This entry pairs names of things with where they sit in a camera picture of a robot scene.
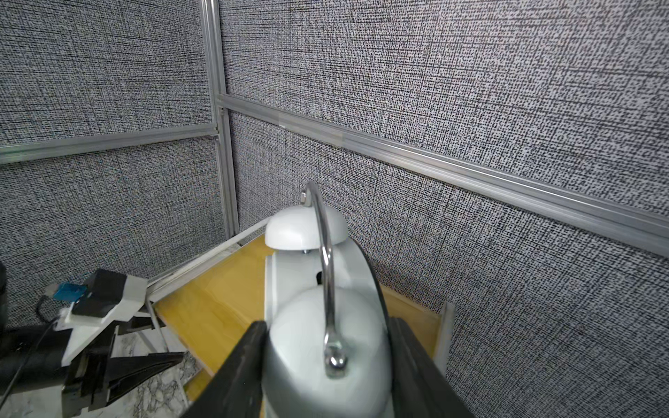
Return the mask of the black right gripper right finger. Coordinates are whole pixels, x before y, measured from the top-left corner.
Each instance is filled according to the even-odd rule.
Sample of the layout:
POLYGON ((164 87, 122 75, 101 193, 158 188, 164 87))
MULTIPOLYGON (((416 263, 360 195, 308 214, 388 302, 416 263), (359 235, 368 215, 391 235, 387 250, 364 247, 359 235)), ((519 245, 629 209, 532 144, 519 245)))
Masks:
POLYGON ((388 320, 392 353, 392 402, 396 417, 472 417, 464 402, 416 338, 409 324, 388 320))

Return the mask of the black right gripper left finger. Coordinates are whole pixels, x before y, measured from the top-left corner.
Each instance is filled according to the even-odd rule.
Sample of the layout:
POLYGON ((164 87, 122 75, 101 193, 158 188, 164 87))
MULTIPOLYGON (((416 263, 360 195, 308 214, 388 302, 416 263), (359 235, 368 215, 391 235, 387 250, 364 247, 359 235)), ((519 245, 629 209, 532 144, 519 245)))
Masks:
POLYGON ((268 325, 253 322, 184 417, 258 417, 268 325))

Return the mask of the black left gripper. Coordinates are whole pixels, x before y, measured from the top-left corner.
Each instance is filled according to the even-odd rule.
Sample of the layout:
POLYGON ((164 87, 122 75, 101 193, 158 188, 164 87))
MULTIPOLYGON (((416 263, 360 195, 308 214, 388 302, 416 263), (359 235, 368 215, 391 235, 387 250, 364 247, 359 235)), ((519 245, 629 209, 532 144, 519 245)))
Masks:
MULTIPOLYGON (((150 317, 119 322, 116 335, 155 329, 150 317)), ((112 405, 145 381, 183 362, 185 353, 113 357, 115 334, 100 334, 68 367, 62 388, 62 416, 80 416, 84 409, 112 405)))

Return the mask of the white twin-bell alarm clock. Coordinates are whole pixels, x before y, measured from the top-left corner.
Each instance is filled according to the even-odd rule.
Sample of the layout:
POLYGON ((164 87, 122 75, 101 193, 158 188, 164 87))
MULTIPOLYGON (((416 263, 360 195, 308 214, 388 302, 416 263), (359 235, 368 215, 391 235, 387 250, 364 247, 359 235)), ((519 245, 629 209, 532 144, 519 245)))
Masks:
POLYGON ((388 312, 343 215, 309 182, 265 243, 266 415, 393 416, 388 312))

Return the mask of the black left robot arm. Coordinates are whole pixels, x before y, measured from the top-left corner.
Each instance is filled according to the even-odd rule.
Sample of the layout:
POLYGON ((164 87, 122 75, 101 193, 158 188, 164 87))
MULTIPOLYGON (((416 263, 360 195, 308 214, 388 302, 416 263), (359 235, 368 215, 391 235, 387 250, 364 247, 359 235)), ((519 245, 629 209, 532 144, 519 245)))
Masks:
POLYGON ((39 325, 10 328, 8 279, 1 273, 1 401, 59 387, 62 415, 75 417, 109 407, 178 366, 183 352, 113 356, 117 336, 160 328, 147 289, 146 279, 98 269, 83 284, 47 287, 35 306, 39 325))

